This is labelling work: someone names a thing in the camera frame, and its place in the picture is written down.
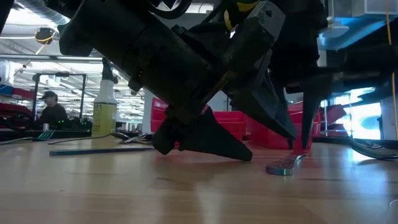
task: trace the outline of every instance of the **man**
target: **man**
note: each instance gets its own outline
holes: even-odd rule
[[[55,126],[58,121],[68,119],[65,108],[58,103],[58,95],[53,91],[46,91],[41,100],[44,100],[47,107],[40,116],[40,124],[48,123],[51,126]]]

